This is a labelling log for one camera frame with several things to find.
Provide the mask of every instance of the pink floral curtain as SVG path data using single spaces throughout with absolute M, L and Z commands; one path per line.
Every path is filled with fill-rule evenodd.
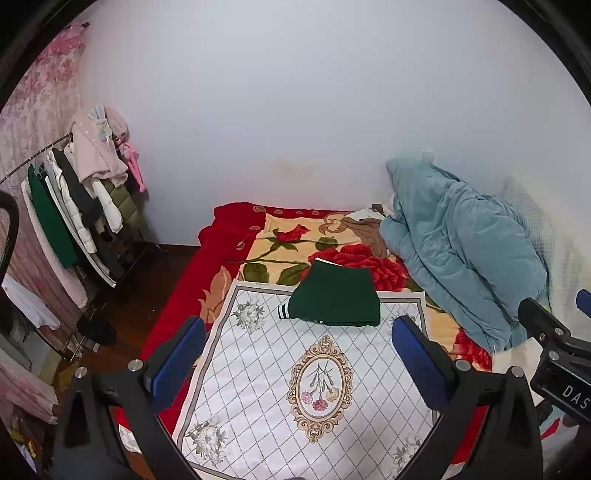
M 37 57 L 0 113 L 0 178 L 18 164 L 67 133 L 67 123 L 80 106 L 78 64 L 84 45 L 81 25 L 62 31 Z M 45 160 L 39 155 L 33 164 Z M 41 298 L 60 319 L 57 330 L 42 327 L 46 338 L 61 348 L 73 330 L 80 310 L 51 270 L 31 225 L 22 199 L 23 167 L 0 185 L 18 202 L 20 228 L 8 274 Z M 7 218 L 0 218 L 4 245 Z

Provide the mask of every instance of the light blue comforter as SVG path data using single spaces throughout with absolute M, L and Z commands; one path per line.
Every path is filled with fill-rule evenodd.
M 490 353 L 526 339 L 521 300 L 546 296 L 546 269 L 523 217 L 426 162 L 390 160 L 393 216 L 380 225 L 388 248 L 417 284 Z

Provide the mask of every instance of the green sweater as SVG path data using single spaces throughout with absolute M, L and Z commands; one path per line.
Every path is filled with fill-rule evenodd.
M 66 230 L 53 200 L 37 177 L 33 165 L 29 165 L 28 178 L 31 187 L 31 201 L 43 232 L 60 263 L 64 268 L 70 268 L 78 262 L 78 255 L 72 245 L 70 234 Z
M 325 325 L 377 327 L 380 322 L 379 297 L 369 269 L 322 260 L 312 262 L 310 272 L 291 294 L 287 311 L 289 318 Z

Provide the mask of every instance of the pink jacket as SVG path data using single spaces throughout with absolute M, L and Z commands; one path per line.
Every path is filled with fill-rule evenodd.
M 72 117 L 70 127 L 76 147 L 76 163 L 72 165 L 82 182 L 89 177 L 110 179 L 118 187 L 127 180 L 127 165 L 117 156 L 113 139 L 99 136 L 101 125 L 91 120 L 82 109 Z

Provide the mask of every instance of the green folded cloth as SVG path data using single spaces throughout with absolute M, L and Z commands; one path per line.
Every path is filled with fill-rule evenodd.
M 379 298 L 368 268 L 348 268 L 321 259 L 277 307 L 279 318 L 298 318 L 331 326 L 377 327 Z

